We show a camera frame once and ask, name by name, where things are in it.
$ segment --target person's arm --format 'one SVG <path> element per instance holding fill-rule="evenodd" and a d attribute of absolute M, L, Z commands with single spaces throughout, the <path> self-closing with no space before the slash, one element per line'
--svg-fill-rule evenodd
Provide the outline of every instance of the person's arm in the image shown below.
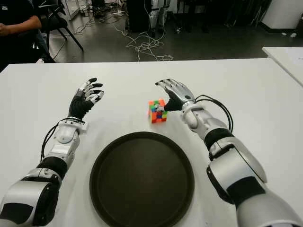
<path fill-rule="evenodd" d="M 4 25 L 0 23 L 0 36 L 19 34 L 40 28 L 41 22 L 39 18 L 37 16 L 31 16 L 28 20 L 16 25 Z"/>

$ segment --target chair leg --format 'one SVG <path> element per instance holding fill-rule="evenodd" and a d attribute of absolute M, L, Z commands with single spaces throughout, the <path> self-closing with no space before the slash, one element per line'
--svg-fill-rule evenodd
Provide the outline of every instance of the chair leg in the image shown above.
<path fill-rule="evenodd" d="M 76 42 L 76 44 L 79 46 L 79 48 L 80 48 L 82 51 L 84 51 L 84 50 L 83 50 L 83 47 L 82 47 L 81 44 L 78 42 L 78 40 L 74 37 L 74 35 L 71 33 L 71 31 L 70 31 L 67 27 L 65 27 L 64 29 L 68 32 L 68 34 L 70 34 L 71 38 Z"/>
<path fill-rule="evenodd" d="M 46 45 L 47 45 L 47 48 L 49 49 L 49 31 L 46 32 Z"/>
<path fill-rule="evenodd" d="M 63 32 L 62 32 L 60 29 L 57 29 L 57 31 L 63 36 L 63 38 L 64 38 L 65 40 L 67 40 L 67 38 L 65 37 L 65 35 L 63 34 Z"/>
<path fill-rule="evenodd" d="M 40 43 L 37 43 L 37 47 L 39 47 L 39 49 L 43 51 L 43 53 L 48 58 L 48 60 L 50 61 L 50 63 L 56 63 L 54 61 L 54 59 L 51 57 L 51 55 L 49 54 L 49 52 Z"/>

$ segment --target black cable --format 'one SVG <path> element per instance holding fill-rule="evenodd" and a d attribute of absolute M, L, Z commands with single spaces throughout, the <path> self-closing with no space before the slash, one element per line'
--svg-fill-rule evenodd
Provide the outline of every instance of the black cable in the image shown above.
<path fill-rule="evenodd" d="M 201 101 L 209 101 L 209 102 L 212 102 L 212 103 L 215 103 L 217 106 L 219 106 L 226 114 L 226 117 L 227 117 L 227 120 L 228 120 L 228 128 L 231 132 L 233 132 L 233 119 L 232 119 L 232 115 L 231 113 L 229 112 L 229 110 L 227 109 L 226 106 L 224 106 L 220 101 L 214 99 L 214 98 L 211 98 L 210 96 L 206 96 L 206 95 L 200 95 L 198 96 L 196 99 L 195 99 L 195 103 L 197 102 L 201 102 Z"/>
<path fill-rule="evenodd" d="M 58 123 L 56 125 L 54 125 L 49 131 L 48 133 L 46 134 L 46 136 L 44 137 L 44 140 L 43 140 L 43 143 L 42 143 L 42 147 L 41 147 L 41 156 L 40 156 L 40 162 L 42 161 L 42 159 L 45 157 L 44 155 L 44 149 L 45 149 L 45 146 L 47 144 L 47 142 L 49 141 L 49 139 L 53 136 L 53 134 L 55 133 L 59 123 L 61 121 L 64 121 L 64 120 L 73 120 L 73 121 L 77 121 L 77 122 L 80 122 L 82 124 L 84 124 L 85 122 L 80 120 L 80 119 L 74 119 L 74 118 L 63 118 L 62 120 L 58 121 Z"/>
<path fill-rule="evenodd" d="M 198 96 L 198 97 L 195 99 L 195 101 L 196 101 L 199 97 L 202 97 L 202 96 L 214 100 L 215 102 L 217 102 L 217 105 L 222 106 L 222 108 L 224 108 L 224 109 L 228 112 L 228 115 L 229 115 L 229 117 L 230 117 L 230 119 L 231 119 L 231 123 L 232 123 L 232 125 L 231 125 L 231 130 L 233 130 L 233 119 L 232 119 L 232 115 L 231 115 L 231 113 L 229 112 L 229 110 L 227 109 L 227 107 L 224 106 L 220 101 L 218 101 L 218 100 L 216 100 L 216 99 L 214 99 L 214 98 L 212 98 L 212 97 L 210 97 L 210 96 L 206 96 L 206 95 L 200 95 L 200 96 Z"/>
<path fill-rule="evenodd" d="M 226 107 L 224 104 L 222 104 L 219 100 L 216 100 L 216 99 L 214 99 L 214 98 L 212 98 L 212 97 L 210 97 L 210 96 L 207 96 L 207 95 L 202 95 L 202 96 L 207 97 L 207 98 L 210 98 L 210 99 L 216 101 L 219 105 L 221 105 L 221 106 L 227 111 L 227 113 L 228 113 L 228 115 L 229 115 L 229 117 L 230 117 L 230 119 L 231 119 L 231 123 L 232 123 L 232 126 L 231 126 L 231 132 L 232 132 L 232 131 L 233 131 L 233 119 L 232 119 L 232 115 L 231 115 L 231 113 L 229 112 L 229 110 L 227 109 L 227 107 Z"/>

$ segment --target gray floor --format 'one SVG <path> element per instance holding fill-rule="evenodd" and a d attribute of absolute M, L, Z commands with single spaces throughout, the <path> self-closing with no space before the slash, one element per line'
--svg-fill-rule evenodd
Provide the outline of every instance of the gray floor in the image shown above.
<path fill-rule="evenodd" d="M 94 21 L 92 16 L 78 15 L 73 21 L 69 21 L 69 28 L 74 32 L 90 19 Z M 116 28 L 124 30 L 125 18 L 117 20 L 116 17 L 111 17 L 105 23 L 98 23 L 96 20 L 97 23 L 86 27 L 82 35 L 76 35 L 84 52 L 68 37 L 68 41 L 55 59 L 56 62 L 138 61 L 137 52 L 133 48 L 125 47 L 131 40 L 114 28 L 115 25 Z M 191 33 L 182 31 L 178 35 L 174 31 L 174 23 L 168 21 L 165 29 L 165 36 L 161 40 L 164 46 L 153 48 L 153 52 L 156 55 L 169 54 L 174 60 L 264 58 L 266 54 L 262 52 L 263 46 L 303 46 L 303 39 L 290 38 L 289 34 L 287 36 L 270 34 L 261 27 L 212 26 L 210 33 L 205 34 L 202 33 L 198 22 Z M 50 41 L 52 56 L 64 42 L 58 33 L 53 33 Z M 135 38 L 138 34 L 129 35 Z M 155 61 L 155 58 L 140 54 L 140 61 Z"/>

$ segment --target tangled white cable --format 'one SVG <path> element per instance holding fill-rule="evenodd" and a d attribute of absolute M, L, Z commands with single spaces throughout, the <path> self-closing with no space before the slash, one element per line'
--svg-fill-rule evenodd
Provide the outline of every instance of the tangled white cable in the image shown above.
<path fill-rule="evenodd" d="M 139 53 L 144 53 L 144 54 L 147 54 L 149 56 L 153 56 L 156 59 L 156 61 L 172 61 L 172 60 L 174 60 L 174 58 L 171 55 L 165 54 L 163 56 L 158 56 L 158 55 L 154 54 L 153 51 L 152 51 L 152 48 L 155 48 L 157 46 L 159 46 L 159 47 L 164 46 L 164 43 L 160 42 L 160 39 L 162 39 L 163 36 L 164 36 L 164 32 L 163 32 L 163 35 L 159 39 L 151 38 L 146 32 L 140 33 L 138 35 L 138 37 L 133 39 L 132 37 L 126 35 L 123 31 L 117 29 L 115 25 L 113 25 L 113 26 L 118 32 L 121 32 L 121 34 L 123 36 L 128 37 L 128 38 L 131 39 L 131 41 L 125 47 L 126 48 L 127 47 L 133 47 L 134 48 L 134 50 L 137 52 L 137 55 L 138 55 L 138 61 L 140 61 Z M 138 46 L 136 40 L 141 38 L 141 37 L 148 38 L 148 42 L 142 42 Z"/>

